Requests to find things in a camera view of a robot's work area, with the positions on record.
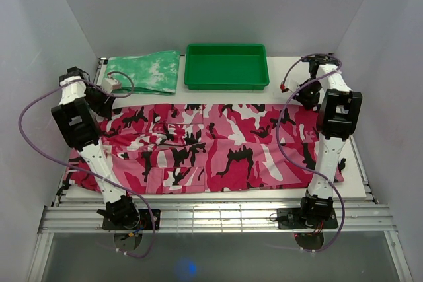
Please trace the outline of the pink camouflage trousers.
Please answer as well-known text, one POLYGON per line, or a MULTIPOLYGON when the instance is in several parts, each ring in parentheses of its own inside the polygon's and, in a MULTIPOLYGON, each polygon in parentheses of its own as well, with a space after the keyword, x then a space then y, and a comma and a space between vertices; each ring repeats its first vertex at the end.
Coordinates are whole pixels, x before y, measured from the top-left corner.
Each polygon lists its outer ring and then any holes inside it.
POLYGON ((121 185, 138 194, 306 188, 317 113, 281 104, 150 104, 99 121, 121 185))

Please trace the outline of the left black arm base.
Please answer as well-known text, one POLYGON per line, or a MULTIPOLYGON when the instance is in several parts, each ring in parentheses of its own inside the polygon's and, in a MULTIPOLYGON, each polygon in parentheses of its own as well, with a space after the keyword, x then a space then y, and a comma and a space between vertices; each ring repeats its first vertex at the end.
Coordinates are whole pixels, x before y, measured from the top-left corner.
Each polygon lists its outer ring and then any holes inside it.
POLYGON ((151 222, 151 217, 147 209, 139 209, 137 213, 130 217, 124 217, 121 223, 113 223, 110 219, 104 218, 101 228, 103 230, 159 230, 161 210, 152 209, 154 223, 151 222))

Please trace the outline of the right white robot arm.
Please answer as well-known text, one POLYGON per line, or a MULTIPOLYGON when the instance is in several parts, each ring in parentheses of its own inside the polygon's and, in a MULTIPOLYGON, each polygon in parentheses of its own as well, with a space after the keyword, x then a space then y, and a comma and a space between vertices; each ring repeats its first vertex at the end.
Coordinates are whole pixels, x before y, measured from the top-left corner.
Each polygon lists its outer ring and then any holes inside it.
POLYGON ((341 62, 331 55, 314 54, 301 59, 309 64, 310 78, 303 82, 294 100, 305 109, 318 110, 316 130, 319 148, 315 173, 301 200, 299 221, 306 227, 336 228, 333 184, 338 160, 347 139, 355 132, 362 93, 352 90, 340 74, 341 62))

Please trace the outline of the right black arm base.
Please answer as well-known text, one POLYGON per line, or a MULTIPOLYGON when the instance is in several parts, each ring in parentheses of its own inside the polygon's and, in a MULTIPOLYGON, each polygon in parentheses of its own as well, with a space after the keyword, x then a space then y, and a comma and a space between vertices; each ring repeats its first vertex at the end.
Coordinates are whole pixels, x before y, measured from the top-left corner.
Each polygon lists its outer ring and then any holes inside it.
POLYGON ((276 223, 279 229, 337 229, 338 220, 334 212, 328 220, 315 217, 303 217, 300 208, 281 208, 270 214, 269 220, 276 223))

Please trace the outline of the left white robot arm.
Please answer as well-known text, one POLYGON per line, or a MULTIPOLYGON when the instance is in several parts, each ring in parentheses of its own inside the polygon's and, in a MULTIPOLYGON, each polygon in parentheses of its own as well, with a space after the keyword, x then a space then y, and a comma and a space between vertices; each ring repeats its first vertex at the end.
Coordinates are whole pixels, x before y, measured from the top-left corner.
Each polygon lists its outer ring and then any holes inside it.
POLYGON ((140 213, 128 192, 115 186, 118 179, 104 152, 96 119, 97 115, 112 117, 115 98, 111 93, 120 84, 107 78, 98 90, 85 82, 84 74, 82 69, 71 67, 59 77, 61 100, 51 113, 67 145, 81 155, 91 172, 102 177, 97 184, 106 207, 98 213, 119 228, 134 229, 140 224, 140 213))

